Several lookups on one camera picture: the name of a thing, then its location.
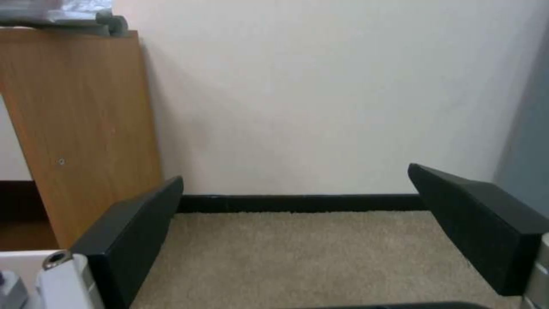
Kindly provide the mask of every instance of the dark wooden shelf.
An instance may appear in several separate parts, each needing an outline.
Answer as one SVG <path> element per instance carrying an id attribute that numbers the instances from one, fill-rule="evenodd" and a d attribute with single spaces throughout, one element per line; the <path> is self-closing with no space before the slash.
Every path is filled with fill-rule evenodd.
<path id="1" fill-rule="evenodd" d="M 0 251 L 58 248 L 52 227 L 46 220 L 0 222 Z"/>

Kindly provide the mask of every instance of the carpet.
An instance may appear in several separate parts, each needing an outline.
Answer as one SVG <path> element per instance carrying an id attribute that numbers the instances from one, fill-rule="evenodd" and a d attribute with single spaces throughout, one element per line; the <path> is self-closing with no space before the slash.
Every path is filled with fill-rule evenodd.
<path id="1" fill-rule="evenodd" d="M 133 309 L 468 301 L 515 309 L 426 211 L 177 214 Z"/>

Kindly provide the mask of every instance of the gray object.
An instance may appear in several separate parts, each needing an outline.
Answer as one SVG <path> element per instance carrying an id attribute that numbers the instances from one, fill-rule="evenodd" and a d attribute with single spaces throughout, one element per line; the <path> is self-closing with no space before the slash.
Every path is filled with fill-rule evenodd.
<path id="1" fill-rule="evenodd" d="M 542 238 L 520 309 L 549 309 L 549 234 Z"/>
<path id="2" fill-rule="evenodd" d="M 0 26 L 26 26 L 101 36 L 126 36 L 122 16 L 113 16 L 112 0 L 2 0 Z"/>

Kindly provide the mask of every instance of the white plastic part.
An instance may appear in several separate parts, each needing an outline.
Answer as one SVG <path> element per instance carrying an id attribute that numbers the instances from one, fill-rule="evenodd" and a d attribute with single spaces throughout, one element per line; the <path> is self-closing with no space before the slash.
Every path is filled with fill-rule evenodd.
<path id="1" fill-rule="evenodd" d="M 37 289 L 43 309 L 104 309 L 83 255 L 75 254 L 61 265 L 40 271 Z"/>

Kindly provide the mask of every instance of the floor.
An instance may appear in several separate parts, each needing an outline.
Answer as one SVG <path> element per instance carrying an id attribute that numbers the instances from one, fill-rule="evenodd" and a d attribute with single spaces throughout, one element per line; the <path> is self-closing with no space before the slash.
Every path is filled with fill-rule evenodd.
<path id="1" fill-rule="evenodd" d="M 429 212 L 178 214 L 132 309 L 470 301 L 512 309 Z"/>

